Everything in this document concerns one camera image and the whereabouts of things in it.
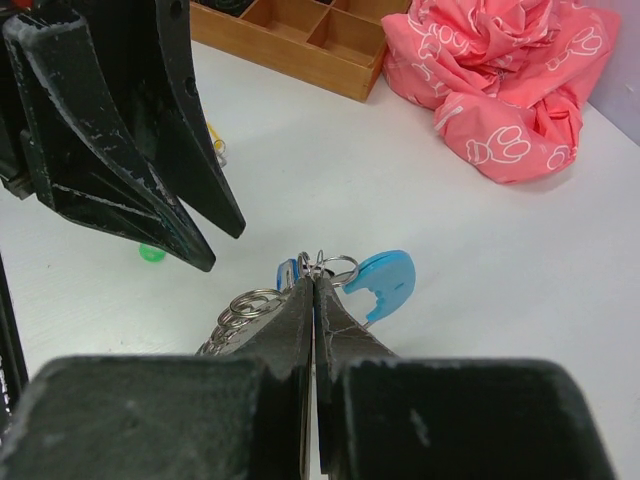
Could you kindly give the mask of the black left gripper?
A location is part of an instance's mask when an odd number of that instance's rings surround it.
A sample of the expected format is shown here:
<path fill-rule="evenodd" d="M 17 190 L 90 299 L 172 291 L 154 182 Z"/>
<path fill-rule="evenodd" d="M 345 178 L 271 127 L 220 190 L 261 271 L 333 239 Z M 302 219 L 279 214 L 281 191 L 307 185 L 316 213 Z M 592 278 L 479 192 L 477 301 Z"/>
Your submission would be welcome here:
<path fill-rule="evenodd" d="M 72 223 L 209 271 L 211 248 L 130 134 L 134 63 L 152 43 L 157 6 L 1 3 L 1 184 L 20 199 L 35 192 Z"/>

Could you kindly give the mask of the key with yellow tag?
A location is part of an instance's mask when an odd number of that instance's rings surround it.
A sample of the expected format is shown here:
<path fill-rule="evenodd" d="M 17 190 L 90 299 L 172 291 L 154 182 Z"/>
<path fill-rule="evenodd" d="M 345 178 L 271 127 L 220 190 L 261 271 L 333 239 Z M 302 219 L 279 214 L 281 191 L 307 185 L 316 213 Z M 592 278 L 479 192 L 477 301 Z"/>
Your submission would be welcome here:
<path fill-rule="evenodd" d="M 216 132 L 216 130 L 213 128 L 210 122 L 206 122 L 206 125 L 213 142 L 213 147 L 217 155 L 218 163 L 221 168 L 224 168 L 227 165 L 226 143 L 219 136 L 219 134 Z"/>

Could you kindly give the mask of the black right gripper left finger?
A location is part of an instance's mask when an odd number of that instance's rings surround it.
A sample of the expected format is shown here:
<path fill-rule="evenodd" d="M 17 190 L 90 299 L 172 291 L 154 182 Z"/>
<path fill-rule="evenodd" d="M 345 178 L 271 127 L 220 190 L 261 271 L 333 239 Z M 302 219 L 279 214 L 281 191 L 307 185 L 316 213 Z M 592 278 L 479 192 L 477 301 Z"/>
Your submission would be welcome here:
<path fill-rule="evenodd" d="M 313 286 L 225 355 L 71 356 L 27 386 L 5 479 L 305 479 Z"/>

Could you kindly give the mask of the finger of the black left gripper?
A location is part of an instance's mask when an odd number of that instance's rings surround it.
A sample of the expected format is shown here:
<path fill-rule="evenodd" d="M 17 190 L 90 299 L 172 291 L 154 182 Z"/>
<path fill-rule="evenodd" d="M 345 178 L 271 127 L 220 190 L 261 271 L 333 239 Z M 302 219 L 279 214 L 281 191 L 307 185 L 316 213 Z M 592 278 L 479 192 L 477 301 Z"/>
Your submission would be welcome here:
<path fill-rule="evenodd" d="M 158 169 L 181 200 L 234 238 L 246 222 L 213 147 L 193 65 L 189 3 L 157 1 L 154 32 L 168 113 L 161 127 Z"/>

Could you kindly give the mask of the key with blue tag upper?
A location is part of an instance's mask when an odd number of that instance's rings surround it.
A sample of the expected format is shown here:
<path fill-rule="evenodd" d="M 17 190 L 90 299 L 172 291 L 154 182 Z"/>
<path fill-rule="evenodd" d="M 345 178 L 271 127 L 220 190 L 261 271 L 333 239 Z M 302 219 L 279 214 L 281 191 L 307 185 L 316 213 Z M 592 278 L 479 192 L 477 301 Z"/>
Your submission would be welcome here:
<path fill-rule="evenodd" d="M 352 266 L 350 270 L 335 273 L 328 268 L 332 262 L 346 262 Z M 276 289 L 282 293 L 291 290 L 296 282 L 303 277 L 316 279 L 326 277 L 333 287 L 344 287 L 354 281 L 360 271 L 357 260 L 347 255 L 327 257 L 323 250 L 319 250 L 316 257 L 312 258 L 308 252 L 301 252 L 296 258 L 290 258 L 278 266 L 276 275 Z"/>

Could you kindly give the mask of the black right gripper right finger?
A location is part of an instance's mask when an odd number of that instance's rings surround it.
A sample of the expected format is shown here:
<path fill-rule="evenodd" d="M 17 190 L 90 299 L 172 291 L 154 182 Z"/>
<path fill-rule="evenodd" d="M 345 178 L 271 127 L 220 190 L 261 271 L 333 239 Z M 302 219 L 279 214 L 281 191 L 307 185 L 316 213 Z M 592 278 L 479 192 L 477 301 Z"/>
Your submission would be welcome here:
<path fill-rule="evenodd" d="M 332 479 L 611 479 L 583 394 L 539 359 L 407 359 L 314 284 L 320 467 Z"/>

